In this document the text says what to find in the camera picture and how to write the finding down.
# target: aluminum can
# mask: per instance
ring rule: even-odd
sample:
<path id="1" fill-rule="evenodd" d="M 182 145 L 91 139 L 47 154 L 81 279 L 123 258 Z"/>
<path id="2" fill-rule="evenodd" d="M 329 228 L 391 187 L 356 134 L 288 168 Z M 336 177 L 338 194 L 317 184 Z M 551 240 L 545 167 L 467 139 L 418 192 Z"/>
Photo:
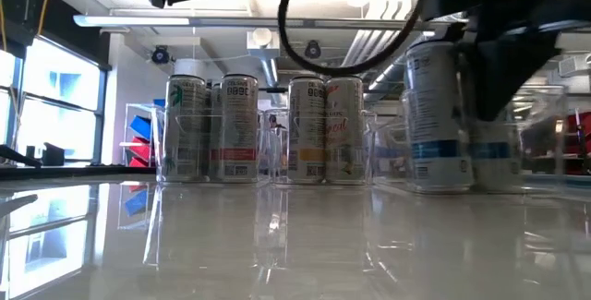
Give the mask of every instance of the aluminum can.
<path id="1" fill-rule="evenodd" d="M 476 190 L 518 189 L 522 180 L 519 132 L 509 109 L 501 111 L 495 121 L 475 121 L 470 129 Z"/>
<path id="2" fill-rule="evenodd" d="M 294 78 L 289 83 L 287 178 L 290 182 L 324 180 L 325 103 L 324 81 L 320 78 Z"/>
<path id="3" fill-rule="evenodd" d="M 326 83 L 326 181 L 363 185 L 363 83 L 361 78 L 331 78 Z"/>
<path id="4" fill-rule="evenodd" d="M 163 135 L 164 181 L 199 180 L 206 99 L 203 78 L 172 75 L 168 80 Z"/>
<path id="5" fill-rule="evenodd" d="M 462 192 L 474 184 L 462 94 L 451 42 L 422 42 L 406 52 L 402 98 L 414 190 Z"/>
<path id="6" fill-rule="evenodd" d="M 220 170 L 220 135 L 222 134 L 222 89 L 220 83 L 211 88 L 210 165 L 208 175 L 217 180 Z"/>
<path id="7" fill-rule="evenodd" d="M 220 170 L 224 182 L 256 182 L 259 83 L 248 75 L 226 75 L 221 85 Z"/>

